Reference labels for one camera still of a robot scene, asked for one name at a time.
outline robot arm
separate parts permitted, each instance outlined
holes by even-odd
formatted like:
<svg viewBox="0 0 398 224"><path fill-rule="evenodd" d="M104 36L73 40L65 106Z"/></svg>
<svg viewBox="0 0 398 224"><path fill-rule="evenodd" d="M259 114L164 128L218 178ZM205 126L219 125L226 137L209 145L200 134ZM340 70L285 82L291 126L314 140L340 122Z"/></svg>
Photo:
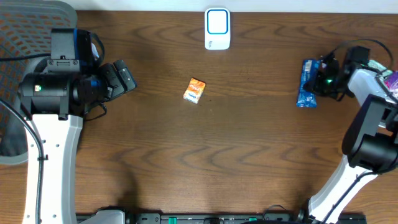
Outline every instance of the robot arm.
<svg viewBox="0 0 398 224"><path fill-rule="evenodd" d="M28 123L42 141L41 224L74 224L76 149L85 115L136 87L122 60L101 67L104 48L85 30L53 29L51 58L43 72L28 73L20 84L21 105L32 115ZM91 38L102 48L95 58ZM23 224L36 223L39 162L37 145L27 132L29 163ZM121 211L103 211L85 223L124 224Z"/></svg>
<svg viewBox="0 0 398 224"><path fill-rule="evenodd" d="M378 78L376 75L377 73L374 71L357 69L348 82L348 89L354 93L361 106L369 95L379 96L386 99L387 102L394 103L376 81Z"/></svg>
<svg viewBox="0 0 398 224"><path fill-rule="evenodd" d="M336 223L351 199L378 174L397 165L397 106L384 98L369 95L347 130L343 158L325 186L308 203L311 220ZM377 132L385 124L392 136Z"/></svg>

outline blue snack bag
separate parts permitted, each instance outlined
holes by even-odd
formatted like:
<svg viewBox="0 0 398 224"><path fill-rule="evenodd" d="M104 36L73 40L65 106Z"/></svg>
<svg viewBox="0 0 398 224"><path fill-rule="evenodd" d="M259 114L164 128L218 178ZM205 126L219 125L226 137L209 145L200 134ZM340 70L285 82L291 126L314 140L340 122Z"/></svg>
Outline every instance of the blue snack bag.
<svg viewBox="0 0 398 224"><path fill-rule="evenodd" d="M301 108L316 108L317 101L313 93L309 93L303 89L303 86L312 77L314 77L319 69L320 60L306 59L303 63L303 70L301 72L300 89L298 91L298 97L296 106Z"/></svg>

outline wooden table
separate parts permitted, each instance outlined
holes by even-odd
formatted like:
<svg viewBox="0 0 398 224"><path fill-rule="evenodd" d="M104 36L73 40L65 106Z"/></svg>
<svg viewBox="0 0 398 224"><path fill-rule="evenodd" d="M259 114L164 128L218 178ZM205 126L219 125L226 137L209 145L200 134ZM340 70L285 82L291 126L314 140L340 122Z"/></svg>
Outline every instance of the wooden table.
<svg viewBox="0 0 398 224"><path fill-rule="evenodd" d="M204 48L202 12L78 12L105 61L124 59L138 88L86 123L76 162L76 210L108 205L165 213L298 210L340 162L355 99L297 108L302 61L343 40L378 39L398 54L398 16L232 13L231 47ZM372 56L388 64L380 47ZM342 60L344 50L340 52ZM182 99L191 77L199 104ZM100 113L94 110L92 116ZM21 223L27 164L0 166L1 223ZM346 207L368 223L397 223L398 172Z"/></svg>

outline white device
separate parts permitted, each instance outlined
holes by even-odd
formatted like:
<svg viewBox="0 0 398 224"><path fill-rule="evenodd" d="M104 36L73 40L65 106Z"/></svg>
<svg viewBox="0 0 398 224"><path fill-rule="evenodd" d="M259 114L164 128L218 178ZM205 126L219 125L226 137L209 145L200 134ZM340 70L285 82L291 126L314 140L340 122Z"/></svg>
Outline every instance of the white device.
<svg viewBox="0 0 398 224"><path fill-rule="evenodd" d="M231 20L228 9L210 8L205 12L205 47L225 50L231 42Z"/></svg>

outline purple object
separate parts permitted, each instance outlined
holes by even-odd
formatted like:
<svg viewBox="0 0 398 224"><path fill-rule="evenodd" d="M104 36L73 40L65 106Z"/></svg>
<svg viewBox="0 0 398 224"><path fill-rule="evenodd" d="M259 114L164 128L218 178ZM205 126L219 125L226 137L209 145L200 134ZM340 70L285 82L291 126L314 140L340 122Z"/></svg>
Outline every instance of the purple object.
<svg viewBox="0 0 398 224"><path fill-rule="evenodd" d="M390 89L390 91L398 91L398 72L391 74L385 81L384 84Z"/></svg>

